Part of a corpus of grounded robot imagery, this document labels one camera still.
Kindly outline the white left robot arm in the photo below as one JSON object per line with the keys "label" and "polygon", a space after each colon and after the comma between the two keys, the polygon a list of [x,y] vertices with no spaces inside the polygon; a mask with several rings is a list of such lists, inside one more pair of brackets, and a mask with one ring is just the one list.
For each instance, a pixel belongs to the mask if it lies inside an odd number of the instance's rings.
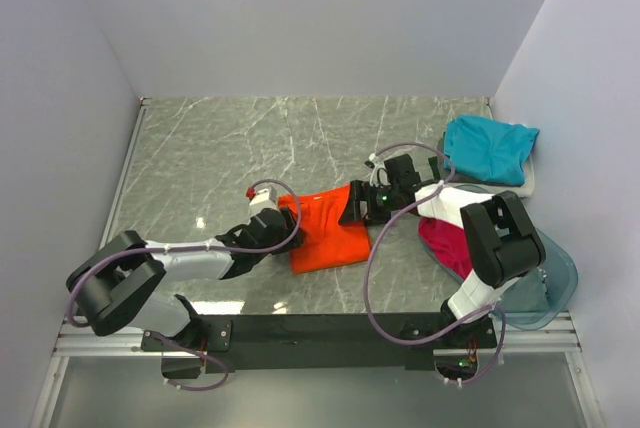
{"label": "white left robot arm", "polygon": [[97,336],[127,326],[149,328],[186,350],[199,340],[196,313],[177,296],[159,293],[162,284],[243,276],[266,256],[299,248],[303,241],[301,222],[288,208],[265,208],[246,224],[199,244],[162,244],[126,230],[69,275],[67,317]]}

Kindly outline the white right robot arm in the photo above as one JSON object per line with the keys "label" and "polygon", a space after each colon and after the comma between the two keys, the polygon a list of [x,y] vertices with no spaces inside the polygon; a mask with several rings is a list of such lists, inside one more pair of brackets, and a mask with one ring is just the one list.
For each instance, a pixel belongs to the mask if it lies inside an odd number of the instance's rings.
{"label": "white right robot arm", "polygon": [[478,309],[495,305],[503,293],[546,258],[541,238],[512,191],[487,194],[427,183],[413,159],[402,154],[384,161],[372,155],[368,181],[352,181],[341,226],[382,225],[419,199],[418,236],[437,261],[461,280],[443,302],[439,335],[460,347],[474,334]]}

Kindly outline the orange t shirt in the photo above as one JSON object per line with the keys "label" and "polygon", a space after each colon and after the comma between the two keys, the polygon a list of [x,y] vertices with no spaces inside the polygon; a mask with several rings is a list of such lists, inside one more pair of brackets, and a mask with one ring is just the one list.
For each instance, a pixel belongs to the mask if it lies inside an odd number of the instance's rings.
{"label": "orange t shirt", "polygon": [[362,222],[342,226],[350,188],[340,188],[300,196],[304,232],[301,247],[289,252],[296,275],[364,262],[371,251],[368,231]]}

